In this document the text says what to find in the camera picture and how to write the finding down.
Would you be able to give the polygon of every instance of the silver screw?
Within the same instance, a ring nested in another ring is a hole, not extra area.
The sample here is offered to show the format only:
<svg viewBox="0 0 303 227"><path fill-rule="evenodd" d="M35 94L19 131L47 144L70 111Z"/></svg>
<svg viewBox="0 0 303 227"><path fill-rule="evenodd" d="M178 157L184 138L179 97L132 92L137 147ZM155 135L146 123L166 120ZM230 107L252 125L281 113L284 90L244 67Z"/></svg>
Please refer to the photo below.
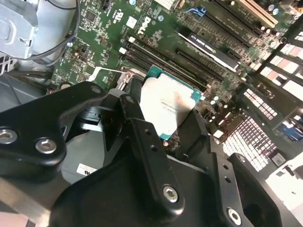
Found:
<svg viewBox="0 0 303 227"><path fill-rule="evenodd" d="M238 157L241 160L241 162L245 162L245 158L242 155L238 155Z"/></svg>
<svg viewBox="0 0 303 227"><path fill-rule="evenodd" d="M217 138L213 137L213 140L216 144L218 144L218 145L220 144L220 141Z"/></svg>
<svg viewBox="0 0 303 227"><path fill-rule="evenodd" d="M52 154L57 149L57 145L52 140L41 139L37 141L35 148L43 154Z"/></svg>
<svg viewBox="0 0 303 227"><path fill-rule="evenodd" d="M0 144L10 144L17 140L18 135L11 129L0 130Z"/></svg>
<svg viewBox="0 0 303 227"><path fill-rule="evenodd" d="M163 15L159 15L158 16L158 21L162 22L164 20L164 16Z"/></svg>
<svg viewBox="0 0 303 227"><path fill-rule="evenodd" d="M165 198L168 199L168 201L170 201L170 202L177 202L177 200L178 200L178 193L171 186L165 186L163 188L163 194L164 194Z"/></svg>
<svg viewBox="0 0 303 227"><path fill-rule="evenodd" d="M91 90L92 90L93 92L98 93L98 94L101 93L100 89L99 89L98 87L96 87L96 86L92 86L92 87L91 87Z"/></svg>
<svg viewBox="0 0 303 227"><path fill-rule="evenodd" d="M67 45L68 47L74 46L74 44L73 44L72 42L68 42L66 45Z"/></svg>
<svg viewBox="0 0 303 227"><path fill-rule="evenodd" d="M227 208L228 217L232 220L233 223L240 226L242 221L239 214L232 208Z"/></svg>
<svg viewBox="0 0 303 227"><path fill-rule="evenodd" d="M131 98L130 96L127 96L126 99L127 99L128 102L134 103L133 98Z"/></svg>

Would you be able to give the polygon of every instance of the white sticker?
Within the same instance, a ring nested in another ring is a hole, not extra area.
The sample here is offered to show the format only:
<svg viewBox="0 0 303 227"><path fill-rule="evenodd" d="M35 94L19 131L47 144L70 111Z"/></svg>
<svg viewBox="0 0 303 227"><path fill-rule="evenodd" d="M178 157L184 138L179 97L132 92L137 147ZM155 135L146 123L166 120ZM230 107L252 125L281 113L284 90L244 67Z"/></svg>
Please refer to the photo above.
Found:
<svg viewBox="0 0 303 227"><path fill-rule="evenodd" d="M82 163L80 163L78 168L77 168L77 173L81 174L81 175L84 175L84 176L88 176L88 175L90 175L91 173L93 173L95 171L96 171L96 169L94 169L92 167L89 167L89 166L86 166Z"/></svg>
<svg viewBox="0 0 303 227"><path fill-rule="evenodd" d="M130 16L128 18L126 26L129 26L130 28L134 28L136 24L137 24L137 20L135 18L133 18L133 17Z"/></svg>
<svg viewBox="0 0 303 227"><path fill-rule="evenodd" d="M272 161L277 165L277 166L281 166L286 160L285 158L280 155L279 153L277 153L273 158Z"/></svg>

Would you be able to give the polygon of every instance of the label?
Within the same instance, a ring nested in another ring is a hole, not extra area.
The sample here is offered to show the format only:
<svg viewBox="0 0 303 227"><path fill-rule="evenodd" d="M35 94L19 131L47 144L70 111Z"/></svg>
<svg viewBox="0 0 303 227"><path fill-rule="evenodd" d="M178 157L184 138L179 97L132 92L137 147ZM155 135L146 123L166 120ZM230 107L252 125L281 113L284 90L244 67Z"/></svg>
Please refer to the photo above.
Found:
<svg viewBox="0 0 303 227"><path fill-rule="evenodd" d="M286 160L285 158L277 153L272 159L271 159L277 166L281 166Z"/></svg>
<svg viewBox="0 0 303 227"><path fill-rule="evenodd" d="M121 11L121 9L116 10L113 15L113 18L114 18L113 23L116 24L117 22L120 22L123 15L124 15L124 13Z"/></svg>
<svg viewBox="0 0 303 227"><path fill-rule="evenodd" d="M149 17L145 17L144 22L142 23L141 27L139 28L138 34L144 34L148 24L151 22Z"/></svg>
<svg viewBox="0 0 303 227"><path fill-rule="evenodd" d="M94 169L92 167L89 167L89 166L86 166L82 163L80 163L78 168L77 168L77 173L81 174L81 175L84 175L84 176L88 176L88 175L90 175L91 173L93 173L95 171L96 171L96 169Z"/></svg>
<svg viewBox="0 0 303 227"><path fill-rule="evenodd" d="M137 24L137 20L135 18L133 18L133 17L130 16L128 18L126 26L129 26L130 28L134 28L136 24Z"/></svg>

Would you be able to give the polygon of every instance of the microchip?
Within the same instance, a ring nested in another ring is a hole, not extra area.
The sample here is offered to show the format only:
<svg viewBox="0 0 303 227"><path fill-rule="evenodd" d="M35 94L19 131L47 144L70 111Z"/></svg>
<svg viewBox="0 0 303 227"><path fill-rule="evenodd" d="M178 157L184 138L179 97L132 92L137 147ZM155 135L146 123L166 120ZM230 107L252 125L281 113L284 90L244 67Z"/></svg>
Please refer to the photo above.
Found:
<svg viewBox="0 0 303 227"><path fill-rule="evenodd" d="M86 19L91 21L91 22L94 22L95 19L96 19L96 14L94 14L92 11L87 11L87 14L86 14Z"/></svg>

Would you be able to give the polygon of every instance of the black pcie slot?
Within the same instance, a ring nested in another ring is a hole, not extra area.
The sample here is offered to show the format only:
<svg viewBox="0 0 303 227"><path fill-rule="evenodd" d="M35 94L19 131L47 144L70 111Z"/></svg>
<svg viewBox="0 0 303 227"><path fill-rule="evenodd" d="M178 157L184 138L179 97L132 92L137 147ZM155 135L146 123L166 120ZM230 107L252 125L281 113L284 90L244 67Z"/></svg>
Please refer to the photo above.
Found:
<svg viewBox="0 0 303 227"><path fill-rule="evenodd" d="M251 44L247 42L245 39L231 31L229 28L227 28L224 24L222 24L218 19L216 19L214 16L210 15L206 12L204 15L208 20L210 20L212 23L216 24L219 28L221 28L226 34L228 34L231 38L233 38L235 41L237 41L238 44L242 45L246 49L251 47Z"/></svg>
<svg viewBox="0 0 303 227"><path fill-rule="evenodd" d="M262 36L262 32L261 31L259 31L258 29L254 28L253 25L250 25L245 20L241 19L236 13L232 12L228 8L228 6L225 6L220 1L221 0L213 0L213 2L215 4L217 4L217 6L221 7L223 10L225 10L227 13L230 14L230 16L232 17L232 19L236 22L236 24L242 25L245 30L247 30L248 32L251 32L253 35L255 35L258 38L260 38Z"/></svg>
<svg viewBox="0 0 303 227"><path fill-rule="evenodd" d="M152 65L155 65L177 78L182 78L185 82L189 84L198 84L199 89L202 92L205 91L207 84L207 81L205 79L196 79L196 77L192 73L187 72L186 74L180 71L179 69L171 66L168 62L165 62L161 58L151 54L149 51L136 44L128 43L126 49L128 50L128 52L126 52L125 54L126 59L130 59L130 62L138 65L140 68L148 71Z"/></svg>
<svg viewBox="0 0 303 227"><path fill-rule="evenodd" d="M215 80L219 81L220 83L223 81L223 77L221 77L218 73L214 72L211 68L204 65L203 63L193 59L191 56L189 56L187 53L183 52L182 50L177 49L176 54L179 55L180 57L186 59L190 64L194 65L199 70L205 72L212 79L215 79Z"/></svg>

